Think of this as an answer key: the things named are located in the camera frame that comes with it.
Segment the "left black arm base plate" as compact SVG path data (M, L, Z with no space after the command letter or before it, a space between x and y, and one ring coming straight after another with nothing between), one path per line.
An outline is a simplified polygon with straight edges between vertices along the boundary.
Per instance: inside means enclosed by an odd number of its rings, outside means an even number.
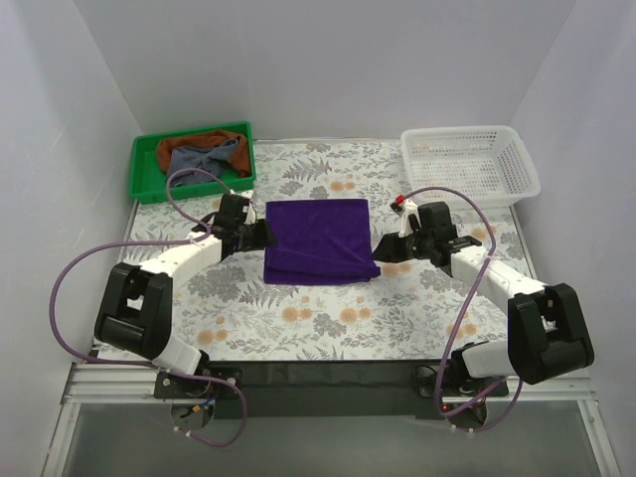
M159 399L234 398L241 385L242 371L236 367L203 368L198 375L181 375L160 370L152 396Z

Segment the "purple towel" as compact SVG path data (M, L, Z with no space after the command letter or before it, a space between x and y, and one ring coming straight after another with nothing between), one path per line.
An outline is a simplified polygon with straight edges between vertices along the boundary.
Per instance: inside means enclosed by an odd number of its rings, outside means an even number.
M267 284L345 285L381 275L365 199L271 201L265 218L277 239L264 253Z

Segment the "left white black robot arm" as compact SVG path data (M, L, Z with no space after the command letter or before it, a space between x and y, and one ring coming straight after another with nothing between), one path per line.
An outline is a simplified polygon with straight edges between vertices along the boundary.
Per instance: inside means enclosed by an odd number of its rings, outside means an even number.
M173 331L173 292L235 253L276 244L269 223L256 215L248 196L224 194L219 209L195 226L185 243L136 265L121 262L111 270L95 338L161 369L200 374L209 359Z

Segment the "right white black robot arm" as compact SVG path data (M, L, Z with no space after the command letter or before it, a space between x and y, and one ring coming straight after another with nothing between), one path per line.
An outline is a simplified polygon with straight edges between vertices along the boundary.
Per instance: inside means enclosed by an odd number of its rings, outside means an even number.
M386 234L373 252L376 261L427 260L449 277L470 285L507 316L504 340L465 345L441 369L456 381L516 376L528 385L587 368L594 350L575 290L547 285L489 256L472 236L460 236L443 202L416 205L398 198L397 232Z

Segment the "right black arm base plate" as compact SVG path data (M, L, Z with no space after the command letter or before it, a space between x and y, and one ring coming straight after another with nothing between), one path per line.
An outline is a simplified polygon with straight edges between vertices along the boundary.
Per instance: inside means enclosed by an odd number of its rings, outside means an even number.
M411 371L414 390L423 398L432 398L436 384L437 367L431 365L416 366ZM440 395L443 398L474 398L495 382L494 378L460 379L447 371L442 379Z

